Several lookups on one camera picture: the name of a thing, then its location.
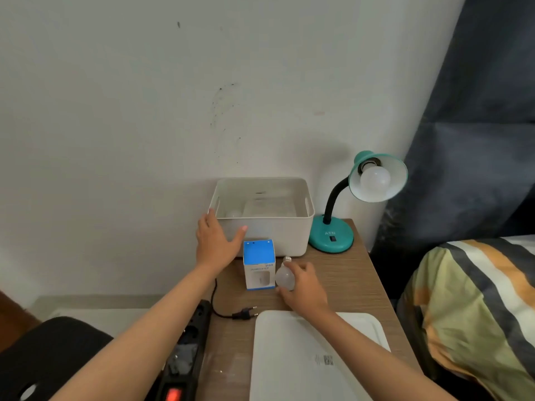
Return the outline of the person's left hand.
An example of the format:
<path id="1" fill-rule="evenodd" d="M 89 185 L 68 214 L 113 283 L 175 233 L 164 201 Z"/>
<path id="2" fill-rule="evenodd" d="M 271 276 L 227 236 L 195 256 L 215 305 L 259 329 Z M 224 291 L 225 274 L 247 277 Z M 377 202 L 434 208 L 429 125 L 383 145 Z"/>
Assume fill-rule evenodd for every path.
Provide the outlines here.
<path id="1" fill-rule="evenodd" d="M 233 238 L 227 239 L 212 208 L 199 219 L 196 239 L 196 268 L 202 269 L 211 277 L 216 277 L 226 268 L 241 249 L 232 247 Z"/>

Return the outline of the person's right hand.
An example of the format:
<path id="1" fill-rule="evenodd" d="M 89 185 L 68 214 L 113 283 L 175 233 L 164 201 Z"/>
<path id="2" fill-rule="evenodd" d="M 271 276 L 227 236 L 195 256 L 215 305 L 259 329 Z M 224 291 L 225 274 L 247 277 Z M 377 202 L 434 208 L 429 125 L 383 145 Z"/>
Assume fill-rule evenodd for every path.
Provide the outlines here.
<path id="1" fill-rule="evenodd" d="M 284 303 L 310 324 L 315 324 L 325 315 L 331 313 L 327 294 L 316 275 L 312 263 L 288 263 L 295 276 L 297 299 L 283 299 Z"/>

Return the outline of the white light bulb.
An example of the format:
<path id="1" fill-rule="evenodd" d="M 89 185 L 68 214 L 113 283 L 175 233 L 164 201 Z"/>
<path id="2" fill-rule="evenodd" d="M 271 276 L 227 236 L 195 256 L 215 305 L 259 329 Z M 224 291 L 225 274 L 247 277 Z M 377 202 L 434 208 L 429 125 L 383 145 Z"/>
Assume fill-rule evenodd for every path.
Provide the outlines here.
<path id="1" fill-rule="evenodd" d="M 282 287 L 288 291 L 292 291 L 295 287 L 295 276 L 291 269 L 287 266 L 287 264 L 291 262 L 292 258 L 290 256 L 283 257 L 281 265 L 275 274 L 276 286 Z"/>

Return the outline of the white plastic storage bin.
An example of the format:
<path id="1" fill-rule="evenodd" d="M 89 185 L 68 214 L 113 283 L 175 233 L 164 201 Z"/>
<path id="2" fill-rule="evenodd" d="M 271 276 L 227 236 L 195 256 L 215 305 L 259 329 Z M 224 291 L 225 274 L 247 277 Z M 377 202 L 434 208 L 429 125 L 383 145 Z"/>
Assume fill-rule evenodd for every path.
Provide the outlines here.
<path id="1" fill-rule="evenodd" d="M 246 241 L 271 240 L 276 256 L 303 256 L 315 208 L 299 177 L 236 177 L 216 183 L 210 208 L 232 238 L 247 226 Z"/>

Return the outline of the person's right forearm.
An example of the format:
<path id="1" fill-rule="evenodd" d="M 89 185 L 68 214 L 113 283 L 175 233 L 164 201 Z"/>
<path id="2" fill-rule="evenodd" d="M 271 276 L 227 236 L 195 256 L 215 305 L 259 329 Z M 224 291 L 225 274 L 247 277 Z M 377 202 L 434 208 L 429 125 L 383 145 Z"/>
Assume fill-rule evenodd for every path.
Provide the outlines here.
<path id="1" fill-rule="evenodd" d="M 319 308 L 305 319 L 338 353 L 373 401 L 457 401 L 332 310 Z"/>

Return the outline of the person's left forearm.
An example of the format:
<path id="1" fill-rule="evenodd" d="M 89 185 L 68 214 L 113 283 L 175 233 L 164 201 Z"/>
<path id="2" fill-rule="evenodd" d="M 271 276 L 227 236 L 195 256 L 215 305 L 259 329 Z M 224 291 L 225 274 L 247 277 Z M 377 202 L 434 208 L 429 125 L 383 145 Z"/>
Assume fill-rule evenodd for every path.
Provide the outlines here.
<path id="1" fill-rule="evenodd" d="M 144 401 L 198 303 L 224 268 L 197 264 L 49 401 Z"/>

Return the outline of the blue and white bulb box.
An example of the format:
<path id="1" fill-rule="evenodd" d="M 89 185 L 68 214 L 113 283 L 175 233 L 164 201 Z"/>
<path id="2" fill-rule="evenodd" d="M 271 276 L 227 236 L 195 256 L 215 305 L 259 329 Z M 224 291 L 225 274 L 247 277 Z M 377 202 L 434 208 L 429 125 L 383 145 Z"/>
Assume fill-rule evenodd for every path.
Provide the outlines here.
<path id="1" fill-rule="evenodd" d="M 243 265 L 248 291 L 275 288 L 276 254 L 271 239 L 245 241 Z"/>

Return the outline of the white plastic bin lid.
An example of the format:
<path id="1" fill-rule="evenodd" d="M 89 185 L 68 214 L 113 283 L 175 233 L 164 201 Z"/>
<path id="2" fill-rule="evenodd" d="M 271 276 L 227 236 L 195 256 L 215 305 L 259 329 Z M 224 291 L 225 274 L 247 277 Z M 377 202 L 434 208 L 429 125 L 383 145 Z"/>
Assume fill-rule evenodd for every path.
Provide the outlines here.
<path id="1" fill-rule="evenodd" d="M 341 357 L 302 317 L 256 318 L 249 401 L 372 401 Z"/>

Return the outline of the teal desk lamp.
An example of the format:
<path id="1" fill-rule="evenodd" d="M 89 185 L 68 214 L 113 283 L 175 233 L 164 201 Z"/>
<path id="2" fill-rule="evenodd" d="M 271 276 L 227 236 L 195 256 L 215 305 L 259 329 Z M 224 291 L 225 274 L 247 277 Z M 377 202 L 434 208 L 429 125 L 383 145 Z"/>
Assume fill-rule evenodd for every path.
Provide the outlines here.
<path id="1" fill-rule="evenodd" d="M 388 192 L 378 199 L 363 194 L 360 177 L 366 166 L 381 166 L 391 173 L 391 185 Z M 361 202 L 386 202 L 398 195 L 408 181 L 408 168 L 405 163 L 391 154 L 361 151 L 354 157 L 353 166 L 348 176 L 342 179 L 331 191 L 323 215 L 313 218 L 309 235 L 309 244 L 324 253 L 343 253 L 351 248 L 355 234 L 349 224 L 333 216 L 333 209 L 339 194 L 348 188 L 351 194 Z"/>

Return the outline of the black power strip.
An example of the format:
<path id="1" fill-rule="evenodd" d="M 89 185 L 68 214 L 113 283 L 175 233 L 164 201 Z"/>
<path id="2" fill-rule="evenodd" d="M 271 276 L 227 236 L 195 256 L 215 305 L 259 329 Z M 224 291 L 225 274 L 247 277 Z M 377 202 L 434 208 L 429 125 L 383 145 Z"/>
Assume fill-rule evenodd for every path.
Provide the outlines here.
<path id="1" fill-rule="evenodd" d="M 166 360 L 155 401 L 196 401 L 211 315 L 211 303 L 201 300 Z"/>

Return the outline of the white lamp bulb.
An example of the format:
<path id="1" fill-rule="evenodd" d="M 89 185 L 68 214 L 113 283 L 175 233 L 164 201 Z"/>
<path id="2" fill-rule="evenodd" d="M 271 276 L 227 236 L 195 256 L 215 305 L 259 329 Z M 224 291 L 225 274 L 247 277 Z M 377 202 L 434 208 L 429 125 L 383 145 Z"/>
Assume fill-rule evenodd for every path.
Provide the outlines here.
<path id="1" fill-rule="evenodd" d="M 383 197 L 391 185 L 391 173 L 381 166 L 366 166 L 360 177 L 361 190 L 367 197 Z"/>

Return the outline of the striped bed cover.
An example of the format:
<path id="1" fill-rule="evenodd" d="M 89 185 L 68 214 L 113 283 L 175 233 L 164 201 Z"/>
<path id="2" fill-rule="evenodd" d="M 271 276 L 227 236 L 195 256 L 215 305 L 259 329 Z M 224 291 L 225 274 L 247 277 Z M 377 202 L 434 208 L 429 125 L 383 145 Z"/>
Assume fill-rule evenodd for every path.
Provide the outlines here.
<path id="1" fill-rule="evenodd" d="M 429 250 L 397 316 L 424 374 L 454 397 L 535 401 L 535 235 Z"/>

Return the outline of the black chair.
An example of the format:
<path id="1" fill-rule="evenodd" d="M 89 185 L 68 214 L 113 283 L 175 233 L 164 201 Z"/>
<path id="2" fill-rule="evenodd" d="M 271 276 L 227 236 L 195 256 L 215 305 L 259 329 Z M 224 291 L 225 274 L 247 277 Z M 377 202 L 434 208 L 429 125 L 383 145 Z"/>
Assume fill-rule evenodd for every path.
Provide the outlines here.
<path id="1" fill-rule="evenodd" d="M 113 340 L 72 317 L 54 317 L 0 352 L 0 401 L 49 401 Z"/>

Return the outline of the dark grey curtain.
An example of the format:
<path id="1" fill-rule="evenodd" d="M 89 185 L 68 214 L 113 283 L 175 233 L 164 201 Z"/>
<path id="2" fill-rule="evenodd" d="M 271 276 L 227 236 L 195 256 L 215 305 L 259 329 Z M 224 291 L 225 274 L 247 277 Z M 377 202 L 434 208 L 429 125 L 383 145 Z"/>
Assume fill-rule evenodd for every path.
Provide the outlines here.
<path id="1" fill-rule="evenodd" d="M 449 241 L 535 234 L 535 0 L 465 0 L 370 257 L 398 299 Z"/>

